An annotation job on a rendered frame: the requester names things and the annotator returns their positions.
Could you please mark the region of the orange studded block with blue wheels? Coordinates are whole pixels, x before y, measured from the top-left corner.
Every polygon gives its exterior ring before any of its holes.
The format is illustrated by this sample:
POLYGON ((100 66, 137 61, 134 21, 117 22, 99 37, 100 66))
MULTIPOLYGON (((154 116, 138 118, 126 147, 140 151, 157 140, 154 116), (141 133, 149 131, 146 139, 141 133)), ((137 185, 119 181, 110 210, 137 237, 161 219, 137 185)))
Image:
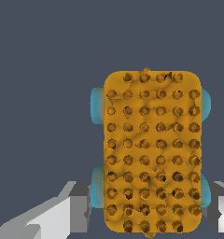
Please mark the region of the orange studded block with blue wheels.
POLYGON ((114 232, 192 232, 202 219, 202 86, 188 71, 118 71, 96 98, 104 167, 91 204, 114 232))

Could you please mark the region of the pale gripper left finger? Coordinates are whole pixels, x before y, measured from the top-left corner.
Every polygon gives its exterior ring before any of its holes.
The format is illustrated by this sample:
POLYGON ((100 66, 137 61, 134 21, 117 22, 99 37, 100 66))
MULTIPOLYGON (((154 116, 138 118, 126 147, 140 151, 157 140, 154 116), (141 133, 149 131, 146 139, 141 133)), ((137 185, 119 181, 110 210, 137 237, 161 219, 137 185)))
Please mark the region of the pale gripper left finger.
POLYGON ((91 184, 68 181, 58 196, 0 227, 0 239, 66 239, 86 232, 91 214, 91 184))

